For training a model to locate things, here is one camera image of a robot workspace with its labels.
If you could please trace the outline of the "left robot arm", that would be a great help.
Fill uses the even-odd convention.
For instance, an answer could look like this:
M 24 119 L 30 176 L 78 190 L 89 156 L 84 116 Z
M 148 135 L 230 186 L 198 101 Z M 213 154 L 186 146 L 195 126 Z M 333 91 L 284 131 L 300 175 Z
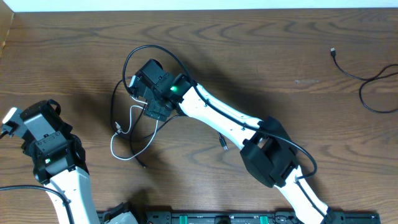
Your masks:
M 22 149 L 34 163 L 34 176 L 51 194 L 60 223 L 99 223 L 91 182 L 80 139 L 60 117 L 60 105 L 43 100 L 25 109 L 22 126 L 27 129 Z

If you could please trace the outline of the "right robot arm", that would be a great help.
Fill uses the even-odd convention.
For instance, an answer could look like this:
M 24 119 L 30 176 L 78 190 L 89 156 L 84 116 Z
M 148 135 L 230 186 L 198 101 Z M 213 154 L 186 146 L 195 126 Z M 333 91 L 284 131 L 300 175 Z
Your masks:
M 125 85 L 134 98 L 143 97 L 149 116 L 166 120 L 170 112 L 197 119 L 228 138 L 239 150 L 247 171 L 261 184 L 276 188 L 302 223 L 333 223 L 332 209 L 322 202 L 303 174 L 297 158 L 302 150 L 281 123 L 261 120 L 215 98 L 189 75 L 174 76 L 150 59 Z

